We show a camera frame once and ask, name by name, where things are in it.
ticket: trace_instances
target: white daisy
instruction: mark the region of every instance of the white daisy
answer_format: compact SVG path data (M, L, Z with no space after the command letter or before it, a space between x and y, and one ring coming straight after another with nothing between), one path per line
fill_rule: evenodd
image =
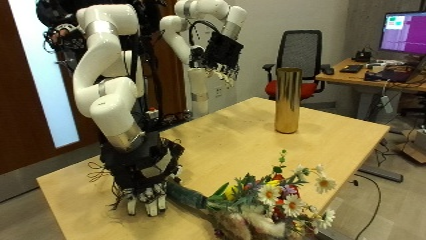
M290 194L283 200L282 208L283 213L287 216L296 217L302 212L302 206L303 206L302 200L296 197L296 195Z
M267 205L274 205L279 197L279 187L263 185L258 191L258 200Z
M315 186L316 186L316 192L322 194L335 187L335 181L322 176L316 178Z
M327 227L331 227L331 223L334 220L334 210L326 210L324 214L322 215L322 221L319 221L319 227L326 229Z

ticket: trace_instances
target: desk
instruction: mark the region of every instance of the desk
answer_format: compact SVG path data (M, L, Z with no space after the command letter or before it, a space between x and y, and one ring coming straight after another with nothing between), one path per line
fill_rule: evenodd
M182 185L210 196L224 182L247 172L256 176L270 173L286 149L286 171L298 164L314 167L320 163L336 182L336 188L323 195L315 194L314 184L300 189L303 200L323 210L388 127L300 108L298 131L280 134L274 131L274 108L272 101L251 98L160 133L170 140L179 139L184 147ZM66 239L214 239L200 211L171 202L166 212L151 218L141 204L133 217L126 215L125 204L109 211L106 205L114 202L111 177L89 183L89 161L98 162L98 157L37 178Z
M363 75L364 72L368 70L363 68L358 73L340 73L339 70L347 66L354 64L363 64L359 62L352 61L350 58L344 59L342 62L339 62L334 68L334 75L326 75L323 73L319 73L316 75L316 80L326 81L328 83L343 83L350 85L361 85L361 86L371 86L371 87L383 87L385 84L385 81L363 81ZM412 84L421 80L421 76L415 77L412 80L409 80L409 84L404 83L396 83L392 84L392 89L399 90L409 90L409 91L420 91L426 92L426 83L423 84Z
M351 64L361 64L361 63L352 61L350 58L344 59L335 66L332 66L334 75L326 75L320 73L316 75L316 80L326 81L332 84L351 85L352 88L360 93L360 98L359 98L358 107L356 107L358 109L356 118L369 119L375 121L373 114L376 114L376 112L371 115L368 109L369 109L371 103L375 103L375 102L377 103L379 101L379 97L381 94L381 89L385 85L385 81L364 81L363 75L364 75L364 72L367 71L365 68L363 68L358 73L340 73L339 70L346 65L351 65ZM426 92L426 83L417 84L416 82L423 82L423 76L416 76L407 83L388 83L385 85L385 91L387 91L387 96L391 99L393 115L396 114L395 109L397 108L400 91Z

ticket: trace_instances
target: door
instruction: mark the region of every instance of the door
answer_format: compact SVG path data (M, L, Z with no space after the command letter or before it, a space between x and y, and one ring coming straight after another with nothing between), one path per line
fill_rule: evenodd
M85 118L75 109L71 80L67 72L62 69L63 86L78 132L78 141L59 148L54 147L7 1L0 1L0 12L2 15L0 18L1 175L95 143L97 130L91 119ZM168 4L163 14L171 13L172 5ZM162 85L166 86L162 94L166 96L163 109L164 113L175 113L184 109L180 63L164 43L159 41L154 49L160 69L158 71L159 79Z

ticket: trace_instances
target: monitor screen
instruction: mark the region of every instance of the monitor screen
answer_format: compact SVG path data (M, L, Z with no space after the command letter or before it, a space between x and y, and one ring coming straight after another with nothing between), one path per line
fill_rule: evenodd
M379 49L426 54L426 12L385 13Z

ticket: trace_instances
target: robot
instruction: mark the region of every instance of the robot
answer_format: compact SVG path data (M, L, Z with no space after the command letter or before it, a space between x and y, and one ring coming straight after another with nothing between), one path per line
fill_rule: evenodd
M214 73L231 82L238 72L242 45L235 39L246 12L222 0L178 1L174 9L176 16L160 19L159 30L182 63L190 66L192 112L202 116L207 113L206 78ZM192 40L188 46L178 32L187 27L184 19L200 19L204 14L223 20L224 26L220 32L214 28L203 50ZM167 181L178 179L183 147L159 137L151 127L158 115L145 112L138 104L145 94L141 60L137 52L122 50L119 41L119 36L138 39L138 14L129 4L93 5L77 11L75 20L77 26L61 24L54 31L77 31L83 38L85 52L73 70L74 101L79 113L91 118L102 133L99 159L114 177L115 206L125 199L127 214L134 215L139 201L147 215L156 216L166 209Z
M174 16L159 21L159 30L180 62L188 65L187 78L191 92L191 111L194 117L208 113L206 79L212 74L224 80L228 86L238 74L238 55L242 45L235 41L246 19L246 11L238 6L228 6L223 0L179 0L174 5ZM223 22L222 30L203 19L206 15ZM194 45L192 29L203 24L212 29L206 49ZM188 30L188 44L178 34Z

